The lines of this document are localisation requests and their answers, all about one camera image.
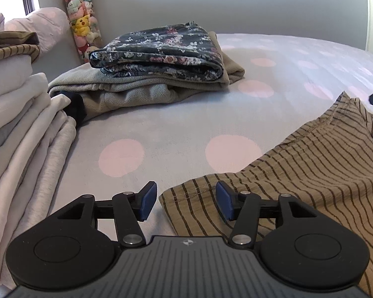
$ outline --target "olive green fabric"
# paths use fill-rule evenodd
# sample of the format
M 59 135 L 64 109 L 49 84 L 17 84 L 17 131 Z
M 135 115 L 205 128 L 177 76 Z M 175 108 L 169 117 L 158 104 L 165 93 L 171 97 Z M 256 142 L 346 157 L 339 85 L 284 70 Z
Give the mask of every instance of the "olive green fabric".
M 362 237 L 370 262 L 360 287 L 373 297 L 373 115 L 344 92 L 321 117 L 238 173 L 211 174 L 166 190 L 159 200 L 179 236 L 228 237 L 233 222 L 215 199 L 217 181 L 277 200 L 289 193 Z M 261 219 L 258 240 L 275 228 Z

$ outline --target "pink polka dot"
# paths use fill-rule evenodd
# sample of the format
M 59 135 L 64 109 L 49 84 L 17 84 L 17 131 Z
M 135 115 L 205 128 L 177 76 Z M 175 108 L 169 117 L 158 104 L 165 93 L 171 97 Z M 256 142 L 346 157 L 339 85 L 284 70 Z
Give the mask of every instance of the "pink polka dot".
M 331 91 L 329 91 L 327 88 L 324 88 L 322 86 L 313 84 L 313 83 L 305 83 L 304 84 L 305 89 L 311 93 L 312 95 L 315 95 L 316 97 L 319 97 L 323 100 L 332 100 L 333 94 Z
M 227 50 L 227 49 L 235 48 L 235 46 L 231 46 L 231 45 L 223 45 L 223 46 L 220 46 L 220 47 L 221 47 L 221 50 Z
M 102 150 L 98 159 L 101 171 L 110 177 L 121 177 L 136 170 L 142 163 L 144 150 L 136 140 L 120 139 Z
M 359 69 L 361 71 L 363 71 L 366 75 L 369 75 L 369 76 L 373 75 L 372 72 L 369 69 L 365 68 L 365 67 L 359 67 Z
M 50 19 L 55 18 L 57 16 L 57 13 L 55 11 L 49 11 L 47 12 L 47 17 Z
M 361 90 L 360 88 L 358 87 L 355 87 L 355 86 L 349 86 L 348 87 L 348 90 L 357 98 L 359 98 L 360 100 L 362 101 L 366 101 L 368 98 L 369 98 L 369 95 Z
M 341 66 L 341 65 L 338 64 L 338 63 L 333 63 L 332 66 L 333 66 L 335 69 L 338 69 L 339 71 L 342 71 L 342 72 L 345 72 L 345 73 L 348 72 L 348 70 L 347 70 L 345 67 Z
M 238 172 L 261 157 L 261 149 L 241 135 L 219 135 L 206 146 L 206 159 L 217 173 Z
M 327 56 L 327 57 L 335 57 L 336 56 L 335 54 L 329 53 L 328 51 L 320 51 L 319 53 L 321 53 L 322 55 Z
M 253 97 L 271 97 L 274 91 L 271 86 L 259 80 L 241 80 L 238 85 L 239 91 Z
M 310 61 L 299 60 L 297 64 L 301 67 L 309 68 L 309 69 L 318 69 L 319 67 Z
M 13 23 L 10 23 L 8 25 L 5 25 L 5 29 L 6 30 L 16 30 L 17 29 L 17 26 L 14 25 Z
M 309 52 L 303 49 L 296 49 L 295 51 L 302 53 L 303 55 L 309 55 Z
M 268 58 L 255 58 L 255 59 L 250 59 L 250 61 L 257 66 L 261 67 L 274 67 L 276 63 Z

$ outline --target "gray ribbed plate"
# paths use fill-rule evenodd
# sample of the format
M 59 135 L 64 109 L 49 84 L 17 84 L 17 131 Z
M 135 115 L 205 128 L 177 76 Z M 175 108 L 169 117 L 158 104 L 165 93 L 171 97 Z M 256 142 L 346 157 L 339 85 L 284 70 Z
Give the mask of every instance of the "gray ribbed plate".
M 367 298 L 357 287 L 308 293 L 271 278 L 255 255 L 227 246 L 221 237 L 156 236 L 126 250 L 106 275 L 84 287 L 44 293 L 16 288 L 8 298 Z

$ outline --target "dark floral fabric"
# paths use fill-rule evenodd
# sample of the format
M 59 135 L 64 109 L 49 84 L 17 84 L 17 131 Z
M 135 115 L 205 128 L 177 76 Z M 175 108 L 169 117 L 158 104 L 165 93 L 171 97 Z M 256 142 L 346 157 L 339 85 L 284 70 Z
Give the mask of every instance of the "dark floral fabric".
M 90 64 L 112 77 L 162 75 L 213 81 L 224 73 L 220 51 L 193 22 L 117 37 L 90 53 Z

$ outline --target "stack of folded clothes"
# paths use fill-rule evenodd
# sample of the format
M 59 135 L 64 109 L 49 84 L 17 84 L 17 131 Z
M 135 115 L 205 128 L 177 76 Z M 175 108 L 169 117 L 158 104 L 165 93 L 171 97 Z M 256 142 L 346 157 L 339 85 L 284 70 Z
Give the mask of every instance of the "stack of folded clothes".
M 0 31 L 0 285 L 14 287 L 3 261 L 14 237 L 47 216 L 75 136 L 65 95 L 47 93 L 36 33 Z
M 166 104 L 203 91 L 225 90 L 244 69 L 225 55 L 214 32 L 195 23 L 122 35 L 90 53 L 90 63 L 48 86 L 83 97 L 86 119 L 122 107 Z

